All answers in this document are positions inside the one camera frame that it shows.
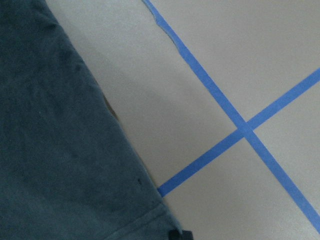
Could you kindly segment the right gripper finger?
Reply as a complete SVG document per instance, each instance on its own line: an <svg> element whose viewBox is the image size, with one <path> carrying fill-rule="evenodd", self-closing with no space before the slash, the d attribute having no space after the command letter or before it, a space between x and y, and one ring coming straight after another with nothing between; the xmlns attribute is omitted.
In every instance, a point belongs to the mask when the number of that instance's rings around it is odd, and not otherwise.
<svg viewBox="0 0 320 240"><path fill-rule="evenodd" d="M194 240L193 233L189 230L170 230L168 232L169 240Z"/></svg>

